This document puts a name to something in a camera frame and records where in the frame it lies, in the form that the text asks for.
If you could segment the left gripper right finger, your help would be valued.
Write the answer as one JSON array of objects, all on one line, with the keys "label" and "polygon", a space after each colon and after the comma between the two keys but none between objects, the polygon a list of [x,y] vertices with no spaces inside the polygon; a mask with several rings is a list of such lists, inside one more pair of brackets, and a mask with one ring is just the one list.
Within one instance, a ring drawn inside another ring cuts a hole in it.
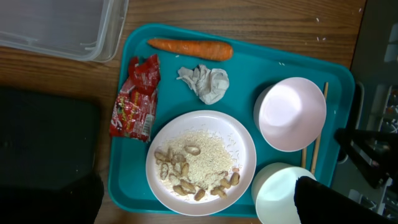
[{"label": "left gripper right finger", "polygon": [[309,177],[296,181],[294,204],[302,224],[394,224]]}]

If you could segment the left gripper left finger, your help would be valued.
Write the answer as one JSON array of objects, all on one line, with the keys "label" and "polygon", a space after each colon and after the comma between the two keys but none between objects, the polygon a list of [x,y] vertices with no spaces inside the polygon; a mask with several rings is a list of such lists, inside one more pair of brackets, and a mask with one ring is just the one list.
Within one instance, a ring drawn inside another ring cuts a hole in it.
[{"label": "left gripper left finger", "polygon": [[58,190],[1,187],[1,223],[91,224],[103,196],[103,181],[94,172]]}]

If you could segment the white bowl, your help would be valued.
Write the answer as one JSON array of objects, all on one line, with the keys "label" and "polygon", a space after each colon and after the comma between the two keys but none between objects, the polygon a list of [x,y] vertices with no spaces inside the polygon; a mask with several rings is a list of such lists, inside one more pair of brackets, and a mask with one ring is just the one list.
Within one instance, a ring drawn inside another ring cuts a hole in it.
[{"label": "white bowl", "polygon": [[276,162],[261,169],[252,182],[256,214],[264,224],[300,224],[294,203],[295,183],[300,177],[315,179],[308,170]]}]

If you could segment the wooden chopstick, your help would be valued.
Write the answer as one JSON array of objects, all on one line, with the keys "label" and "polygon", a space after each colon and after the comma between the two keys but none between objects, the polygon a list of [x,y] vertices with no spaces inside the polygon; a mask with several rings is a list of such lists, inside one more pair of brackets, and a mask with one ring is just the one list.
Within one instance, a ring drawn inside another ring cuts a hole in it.
[{"label": "wooden chopstick", "polygon": [[[324,96],[325,101],[326,101],[327,96],[328,96],[328,87],[329,87],[329,83],[326,82],[325,86],[324,86],[324,91],[323,91],[323,96]],[[318,152],[319,152],[319,148],[320,148],[321,136],[322,136],[322,134],[320,133],[318,135],[318,137],[316,138],[316,140],[315,140],[312,163],[311,163],[311,168],[310,168],[310,172],[313,175],[315,175],[315,170],[316,170],[316,166],[317,166],[317,159],[318,159]]]},{"label": "wooden chopstick", "polygon": [[306,168],[307,164],[307,147],[302,149],[301,167]]}]

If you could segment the pink bowl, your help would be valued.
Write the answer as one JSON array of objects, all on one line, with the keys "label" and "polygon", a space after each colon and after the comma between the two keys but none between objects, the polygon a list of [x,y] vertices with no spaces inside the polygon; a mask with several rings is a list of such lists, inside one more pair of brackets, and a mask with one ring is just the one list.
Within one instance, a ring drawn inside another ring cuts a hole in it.
[{"label": "pink bowl", "polygon": [[302,77],[286,78],[257,97],[254,122],[265,141],[283,152],[299,151],[316,140],[326,121],[321,89]]}]

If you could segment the white tissue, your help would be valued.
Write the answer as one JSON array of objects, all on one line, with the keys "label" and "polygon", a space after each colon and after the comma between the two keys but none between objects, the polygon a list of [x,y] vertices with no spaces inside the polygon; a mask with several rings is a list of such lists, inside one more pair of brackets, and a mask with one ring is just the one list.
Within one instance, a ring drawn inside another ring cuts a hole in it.
[{"label": "white tissue", "polygon": [[220,68],[209,69],[200,64],[193,70],[181,67],[177,73],[177,80],[184,81],[206,105],[220,101],[229,88],[228,74]]}]

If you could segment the orange carrot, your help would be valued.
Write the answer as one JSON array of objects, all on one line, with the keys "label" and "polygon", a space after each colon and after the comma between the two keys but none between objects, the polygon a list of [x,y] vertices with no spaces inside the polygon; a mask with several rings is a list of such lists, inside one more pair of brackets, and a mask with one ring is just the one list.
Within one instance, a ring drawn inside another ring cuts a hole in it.
[{"label": "orange carrot", "polygon": [[149,39],[147,43],[157,49],[198,57],[206,60],[225,61],[232,58],[234,50],[225,42],[207,40]]}]

